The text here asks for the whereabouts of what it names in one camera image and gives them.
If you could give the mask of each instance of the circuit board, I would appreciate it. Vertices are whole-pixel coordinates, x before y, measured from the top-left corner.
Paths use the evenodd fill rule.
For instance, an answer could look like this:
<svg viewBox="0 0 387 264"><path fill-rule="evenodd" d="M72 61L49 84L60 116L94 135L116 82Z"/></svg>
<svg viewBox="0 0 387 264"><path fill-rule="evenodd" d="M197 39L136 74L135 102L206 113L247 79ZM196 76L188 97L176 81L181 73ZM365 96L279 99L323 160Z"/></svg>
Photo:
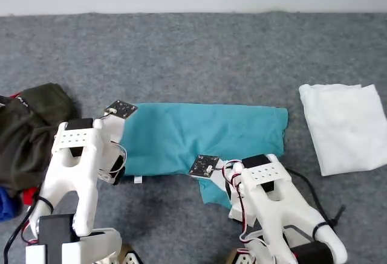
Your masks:
<svg viewBox="0 0 387 264"><path fill-rule="evenodd" d="M198 155L188 174L199 178L209 178L218 161L218 156Z"/></svg>

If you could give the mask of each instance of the clothing tag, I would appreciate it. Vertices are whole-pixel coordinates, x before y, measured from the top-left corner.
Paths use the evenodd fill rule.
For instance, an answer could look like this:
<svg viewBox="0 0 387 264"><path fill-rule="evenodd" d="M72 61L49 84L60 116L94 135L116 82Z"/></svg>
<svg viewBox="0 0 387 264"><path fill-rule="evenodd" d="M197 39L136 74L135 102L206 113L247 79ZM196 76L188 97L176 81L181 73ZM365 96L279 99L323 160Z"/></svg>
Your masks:
<svg viewBox="0 0 387 264"><path fill-rule="evenodd" d="M143 177L142 176L135 176L133 183L135 184L142 184L143 183Z"/></svg>

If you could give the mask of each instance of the black cable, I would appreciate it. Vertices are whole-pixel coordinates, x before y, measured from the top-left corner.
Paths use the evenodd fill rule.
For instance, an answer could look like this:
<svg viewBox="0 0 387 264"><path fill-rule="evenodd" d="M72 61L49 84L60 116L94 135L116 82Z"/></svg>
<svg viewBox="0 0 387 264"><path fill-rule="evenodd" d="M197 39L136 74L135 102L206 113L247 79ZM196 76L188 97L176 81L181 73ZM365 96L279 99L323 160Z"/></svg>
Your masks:
<svg viewBox="0 0 387 264"><path fill-rule="evenodd" d="M328 216L327 216L327 213L325 212L324 208L322 207L322 204L319 200L319 197L316 193L316 190L314 189L312 183L309 181L309 179L302 175L301 173L298 173L292 169L288 169L286 168L286 170L289 172L289 173L292 173L294 174L295 176L298 176L299 178L301 178L303 181L305 181L305 183L308 185L309 189L310 189L310 193L312 194L312 197L313 197L313 200L314 200L314 203L316 204L316 207L318 209L318 211L320 212L320 214L322 215L322 217L324 218L325 222L327 225L329 225L332 230L334 231L334 227L337 226L338 222L339 222L339 219L342 215L342 213L345 211L345 205L342 205L339 209L339 211L337 212L336 216L333 218L333 219L330 219ZM317 233L317 230L326 225L324 222L323 223L320 223L318 224L314 230L313 230L313 233L314 235Z"/></svg>
<svg viewBox="0 0 387 264"><path fill-rule="evenodd" d="M37 193L39 194L41 191L41 185L37 189ZM36 199L30 209L25 214L25 217L23 218L22 222L16 227L10 238L8 239L8 242L5 244L4 251L3 251L3 258L4 258L4 264L8 264L8 252L15 241L16 237L20 233L20 231L23 229L25 223L28 221L28 218L31 216L33 210L36 208L38 200Z"/></svg>

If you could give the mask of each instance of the red cloth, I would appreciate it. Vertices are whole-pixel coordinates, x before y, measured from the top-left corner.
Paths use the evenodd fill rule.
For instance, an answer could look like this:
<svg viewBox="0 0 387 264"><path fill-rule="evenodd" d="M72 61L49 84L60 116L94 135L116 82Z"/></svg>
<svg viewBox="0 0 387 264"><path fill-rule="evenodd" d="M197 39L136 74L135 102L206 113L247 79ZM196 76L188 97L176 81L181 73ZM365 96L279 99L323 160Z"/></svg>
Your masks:
<svg viewBox="0 0 387 264"><path fill-rule="evenodd" d="M37 192L37 187L29 188L23 191L23 203L25 205L32 205L34 202L34 194Z"/></svg>

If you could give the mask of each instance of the teal cloth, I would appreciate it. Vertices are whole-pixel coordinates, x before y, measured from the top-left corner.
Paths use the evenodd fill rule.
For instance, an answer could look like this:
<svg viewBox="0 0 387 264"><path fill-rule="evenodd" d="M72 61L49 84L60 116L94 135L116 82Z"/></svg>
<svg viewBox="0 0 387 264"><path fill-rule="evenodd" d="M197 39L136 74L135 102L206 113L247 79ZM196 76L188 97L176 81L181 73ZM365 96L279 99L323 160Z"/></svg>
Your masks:
<svg viewBox="0 0 387 264"><path fill-rule="evenodd" d="M142 103L126 121L121 144L126 175L187 174L199 154L222 159L284 153L284 108L246 105ZM230 207L220 188L200 180L204 202Z"/></svg>

